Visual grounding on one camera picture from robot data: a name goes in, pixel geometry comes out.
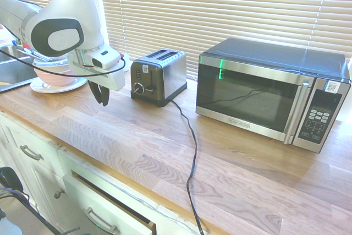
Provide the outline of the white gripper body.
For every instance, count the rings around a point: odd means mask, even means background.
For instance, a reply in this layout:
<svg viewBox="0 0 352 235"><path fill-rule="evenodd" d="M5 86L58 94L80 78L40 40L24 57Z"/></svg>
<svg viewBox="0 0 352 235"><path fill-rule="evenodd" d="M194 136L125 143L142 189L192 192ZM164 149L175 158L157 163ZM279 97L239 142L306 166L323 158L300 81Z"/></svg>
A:
<svg viewBox="0 0 352 235"><path fill-rule="evenodd" d="M86 63L83 66L78 62L74 52L68 53L69 68L74 75L83 77L88 81L101 85L110 90L119 91L125 85L124 76L124 61L120 58L119 62L115 63L107 69L102 69L93 66L92 63Z"/></svg>

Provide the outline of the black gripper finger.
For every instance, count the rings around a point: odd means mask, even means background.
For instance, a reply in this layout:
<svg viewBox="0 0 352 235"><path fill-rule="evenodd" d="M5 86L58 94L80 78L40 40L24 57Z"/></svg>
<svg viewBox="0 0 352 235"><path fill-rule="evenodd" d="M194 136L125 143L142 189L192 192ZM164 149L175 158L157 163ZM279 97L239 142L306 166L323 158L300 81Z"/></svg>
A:
<svg viewBox="0 0 352 235"><path fill-rule="evenodd" d="M109 101L109 88L102 85L99 85L98 87L100 89L100 102L103 106L107 106Z"/></svg>
<svg viewBox="0 0 352 235"><path fill-rule="evenodd" d="M88 85L96 101L98 103L101 103L101 92L100 92L99 85L92 81L88 81Z"/></svg>

